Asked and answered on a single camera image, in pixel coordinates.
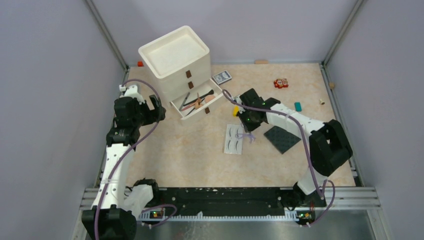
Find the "peach powder puff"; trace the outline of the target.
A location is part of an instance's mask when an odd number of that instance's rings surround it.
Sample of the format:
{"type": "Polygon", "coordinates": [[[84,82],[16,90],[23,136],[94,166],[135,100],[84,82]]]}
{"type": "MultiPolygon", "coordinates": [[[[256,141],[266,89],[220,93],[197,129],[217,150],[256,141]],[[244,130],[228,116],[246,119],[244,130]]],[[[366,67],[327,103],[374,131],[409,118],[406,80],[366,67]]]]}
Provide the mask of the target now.
{"type": "Polygon", "coordinates": [[[215,98],[214,95],[208,95],[204,98],[204,102],[207,104],[207,103],[211,102],[214,98],[215,98]]]}

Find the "black makeup brush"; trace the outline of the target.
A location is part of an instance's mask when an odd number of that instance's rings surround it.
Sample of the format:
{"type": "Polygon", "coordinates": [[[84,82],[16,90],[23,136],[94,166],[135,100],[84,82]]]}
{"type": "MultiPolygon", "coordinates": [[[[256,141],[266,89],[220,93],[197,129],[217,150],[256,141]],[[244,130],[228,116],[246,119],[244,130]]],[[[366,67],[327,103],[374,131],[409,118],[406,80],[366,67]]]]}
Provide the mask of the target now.
{"type": "MultiPolygon", "coordinates": [[[[204,95],[201,95],[199,98],[202,100],[202,99],[204,99],[205,97],[207,97],[207,96],[209,96],[209,95],[213,95],[214,93],[215,93],[215,91],[212,89],[212,90],[210,90],[208,93],[206,93],[206,94],[204,94],[204,95]]],[[[192,101],[189,101],[188,103],[183,104],[183,106],[185,107],[185,106],[188,106],[188,105],[190,105],[190,104],[193,104],[193,103],[195,103],[197,100],[198,100],[198,99],[196,98],[195,100],[192,100],[192,101]]]]}

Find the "silver eyeliner pencil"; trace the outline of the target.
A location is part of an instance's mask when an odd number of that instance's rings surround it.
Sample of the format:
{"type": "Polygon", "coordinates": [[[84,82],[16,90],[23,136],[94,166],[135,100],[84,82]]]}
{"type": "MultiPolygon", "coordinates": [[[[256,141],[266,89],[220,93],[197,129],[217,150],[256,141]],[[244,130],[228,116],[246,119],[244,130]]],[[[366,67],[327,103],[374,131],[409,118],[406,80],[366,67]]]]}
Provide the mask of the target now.
{"type": "Polygon", "coordinates": [[[181,105],[180,105],[180,107],[178,109],[180,112],[182,111],[182,109],[183,109],[183,107],[184,107],[184,105],[185,105],[185,103],[186,103],[186,101],[187,101],[187,99],[188,99],[189,96],[190,96],[190,92],[188,92],[186,94],[186,96],[184,97],[184,99],[183,99],[183,101],[182,101],[182,103],[181,103],[181,105]]]}

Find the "rose gold blush brush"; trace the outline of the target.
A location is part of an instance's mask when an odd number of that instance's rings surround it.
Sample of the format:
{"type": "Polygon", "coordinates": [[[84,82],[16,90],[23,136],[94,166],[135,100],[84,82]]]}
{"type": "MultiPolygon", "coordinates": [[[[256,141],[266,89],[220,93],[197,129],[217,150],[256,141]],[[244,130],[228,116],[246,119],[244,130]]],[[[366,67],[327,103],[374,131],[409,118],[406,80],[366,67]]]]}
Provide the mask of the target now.
{"type": "Polygon", "coordinates": [[[195,104],[195,102],[193,102],[193,103],[191,103],[191,104],[189,104],[189,105],[187,105],[187,106],[183,107],[181,112],[183,112],[183,111],[185,111],[185,110],[187,110],[187,109],[190,109],[190,108],[194,108],[194,104],[195,104]]]}

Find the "beige makeup sponge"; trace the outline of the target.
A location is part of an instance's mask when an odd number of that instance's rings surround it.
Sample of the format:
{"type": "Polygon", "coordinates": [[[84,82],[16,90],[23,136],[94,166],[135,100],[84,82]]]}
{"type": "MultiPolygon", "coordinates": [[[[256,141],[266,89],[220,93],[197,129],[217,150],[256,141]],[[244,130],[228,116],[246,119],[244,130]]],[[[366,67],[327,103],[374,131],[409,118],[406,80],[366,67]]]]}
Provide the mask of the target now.
{"type": "Polygon", "coordinates": [[[194,104],[194,109],[197,110],[197,109],[201,108],[202,106],[203,106],[202,103],[195,103],[194,104]]]}

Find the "white plastic drawer organizer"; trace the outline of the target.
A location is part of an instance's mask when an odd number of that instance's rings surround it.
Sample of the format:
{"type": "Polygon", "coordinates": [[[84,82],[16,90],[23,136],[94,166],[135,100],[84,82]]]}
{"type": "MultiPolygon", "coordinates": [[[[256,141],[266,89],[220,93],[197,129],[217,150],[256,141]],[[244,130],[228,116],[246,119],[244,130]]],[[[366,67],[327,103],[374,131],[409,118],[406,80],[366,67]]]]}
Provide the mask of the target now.
{"type": "Polygon", "coordinates": [[[151,84],[158,91],[162,104],[180,115],[184,126],[211,115],[225,101],[222,89],[212,79],[210,49],[188,26],[181,26],[138,49],[151,84]],[[186,103],[214,90],[215,98],[186,116],[193,107],[179,111],[186,103]]]}

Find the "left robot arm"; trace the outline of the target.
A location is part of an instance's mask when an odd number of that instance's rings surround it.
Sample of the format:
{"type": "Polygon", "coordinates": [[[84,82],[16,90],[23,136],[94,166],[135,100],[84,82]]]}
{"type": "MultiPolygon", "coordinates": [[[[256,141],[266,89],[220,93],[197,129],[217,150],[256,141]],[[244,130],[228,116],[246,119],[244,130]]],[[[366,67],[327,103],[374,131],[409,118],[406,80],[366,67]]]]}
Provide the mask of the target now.
{"type": "Polygon", "coordinates": [[[114,101],[113,126],[106,134],[106,162],[97,196],[81,221],[93,240],[132,240],[137,231],[137,218],[124,209],[124,192],[129,164],[138,144],[140,127],[165,119],[166,109],[156,95],[150,95],[153,109],[136,97],[123,96],[114,101]]]}

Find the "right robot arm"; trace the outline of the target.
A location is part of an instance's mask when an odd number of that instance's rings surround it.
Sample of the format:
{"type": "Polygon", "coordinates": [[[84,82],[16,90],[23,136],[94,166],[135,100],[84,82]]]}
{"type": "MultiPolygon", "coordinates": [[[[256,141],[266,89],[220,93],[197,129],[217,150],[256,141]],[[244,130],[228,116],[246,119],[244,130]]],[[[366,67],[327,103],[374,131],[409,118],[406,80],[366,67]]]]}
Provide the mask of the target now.
{"type": "Polygon", "coordinates": [[[308,169],[294,186],[293,200],[299,206],[307,206],[314,198],[313,193],[353,155],[346,133],[335,119],[324,122],[304,116],[275,98],[264,100],[253,88],[234,100],[246,132],[267,123],[302,140],[308,169]]]}

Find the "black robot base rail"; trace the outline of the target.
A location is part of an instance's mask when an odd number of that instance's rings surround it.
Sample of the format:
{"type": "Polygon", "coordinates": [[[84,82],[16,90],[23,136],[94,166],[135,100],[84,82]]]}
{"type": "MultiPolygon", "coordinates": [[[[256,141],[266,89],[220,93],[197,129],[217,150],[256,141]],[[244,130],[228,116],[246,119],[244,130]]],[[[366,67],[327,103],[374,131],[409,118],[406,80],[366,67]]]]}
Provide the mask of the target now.
{"type": "Polygon", "coordinates": [[[265,217],[283,216],[286,210],[325,207],[317,193],[304,195],[291,187],[168,187],[153,190],[148,207],[160,206],[177,217],[265,217]]]}

